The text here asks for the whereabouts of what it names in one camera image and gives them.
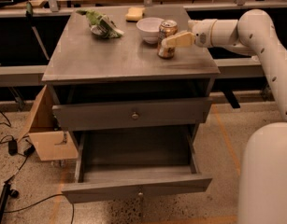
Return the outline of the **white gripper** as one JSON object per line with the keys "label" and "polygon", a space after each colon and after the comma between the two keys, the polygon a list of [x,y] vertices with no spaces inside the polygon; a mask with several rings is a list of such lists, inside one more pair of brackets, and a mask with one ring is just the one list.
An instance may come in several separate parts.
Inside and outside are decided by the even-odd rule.
{"label": "white gripper", "polygon": [[164,48],[190,47],[195,43],[198,47],[211,48],[211,34],[216,19],[189,20],[188,26],[191,32],[182,31],[165,38],[161,45]]}

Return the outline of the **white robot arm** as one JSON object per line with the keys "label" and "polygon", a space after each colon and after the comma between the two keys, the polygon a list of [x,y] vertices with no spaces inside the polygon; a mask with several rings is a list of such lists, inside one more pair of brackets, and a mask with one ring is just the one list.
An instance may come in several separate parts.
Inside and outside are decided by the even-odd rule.
{"label": "white robot arm", "polygon": [[237,20],[189,20],[188,32],[165,38],[165,48],[224,48],[255,55],[280,111],[282,122],[266,125],[249,139],[241,165],[237,224],[287,224],[287,50],[270,16],[261,9]]}

